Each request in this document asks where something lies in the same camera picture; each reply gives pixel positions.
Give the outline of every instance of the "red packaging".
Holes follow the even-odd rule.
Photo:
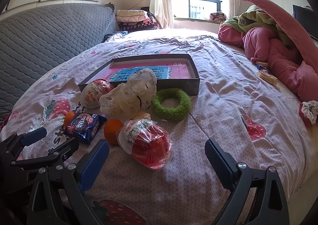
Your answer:
[[[114,86],[108,81],[103,79],[94,80],[83,89],[81,101],[87,108],[96,108],[99,106],[100,97],[106,95],[112,89],[114,89]]]
[[[146,167],[157,170],[166,165],[172,154],[169,134],[148,119],[131,120],[118,135],[119,145]]]

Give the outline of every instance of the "green fuzzy ring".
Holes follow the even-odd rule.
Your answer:
[[[161,103],[166,98],[177,98],[180,101],[180,105],[176,108],[165,108]],[[158,91],[151,105],[159,117],[168,121],[180,121],[184,119],[191,109],[189,96],[179,88],[167,88]]]

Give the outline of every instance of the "plastic bag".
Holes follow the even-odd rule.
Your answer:
[[[265,80],[266,82],[268,82],[269,84],[272,84],[273,86],[277,85],[278,79],[275,76],[270,75],[268,71],[266,70],[258,71],[257,75],[263,80]]]
[[[101,96],[101,112],[119,119],[131,119],[140,109],[147,109],[157,92],[157,79],[152,70],[145,68],[129,76],[126,84]]]
[[[149,113],[146,113],[146,112],[143,112],[143,111],[138,111],[138,113],[133,118],[131,118],[130,120],[133,120],[133,119],[148,119],[148,120],[151,120],[151,116],[150,116]]]
[[[99,106],[99,99],[102,95],[109,93],[114,86],[108,81],[97,79],[90,82],[81,93],[81,102],[87,108],[96,108]]]
[[[148,119],[127,122],[118,135],[118,144],[144,166],[157,170],[172,155],[172,142],[166,130]]]

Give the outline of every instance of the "green jacket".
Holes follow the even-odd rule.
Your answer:
[[[293,41],[281,30],[276,21],[255,5],[249,7],[248,10],[240,16],[232,17],[222,22],[221,26],[222,25],[230,26],[244,34],[255,27],[269,28],[275,31],[277,37],[287,48],[295,48]]]

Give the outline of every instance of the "orange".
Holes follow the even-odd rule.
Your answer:
[[[110,145],[118,145],[116,135],[120,132],[123,124],[118,119],[109,119],[104,125],[104,136]]]
[[[67,127],[69,125],[69,123],[72,121],[72,119],[75,117],[75,112],[74,111],[70,111],[66,114],[65,118],[64,118],[64,127]]]

